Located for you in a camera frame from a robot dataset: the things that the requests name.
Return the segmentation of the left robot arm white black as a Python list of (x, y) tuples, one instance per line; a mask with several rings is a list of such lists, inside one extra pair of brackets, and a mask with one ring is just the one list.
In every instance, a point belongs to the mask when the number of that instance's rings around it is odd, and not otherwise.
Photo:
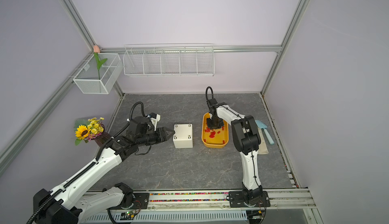
[(85, 167), (52, 190), (41, 189), (33, 197), (33, 214), (29, 224), (79, 224), (85, 219), (112, 207), (131, 207), (135, 203), (133, 190), (124, 183), (83, 200), (84, 194), (111, 169), (120, 165), (140, 146), (160, 144), (173, 138), (175, 131), (158, 127), (160, 115), (151, 113), (134, 117), (136, 102), (126, 125), (99, 148), (96, 157)]

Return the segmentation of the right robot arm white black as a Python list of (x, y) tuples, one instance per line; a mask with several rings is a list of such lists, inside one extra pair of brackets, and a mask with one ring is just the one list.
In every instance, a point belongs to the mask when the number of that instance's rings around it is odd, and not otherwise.
[(230, 125), (234, 146), (242, 160), (242, 190), (229, 192), (227, 200), (231, 207), (269, 207), (268, 195), (259, 179), (257, 156), (261, 138), (254, 117), (236, 112), (225, 102), (218, 103), (210, 86), (206, 88), (205, 98), (210, 115), (206, 119), (207, 127), (219, 130), (225, 124)]

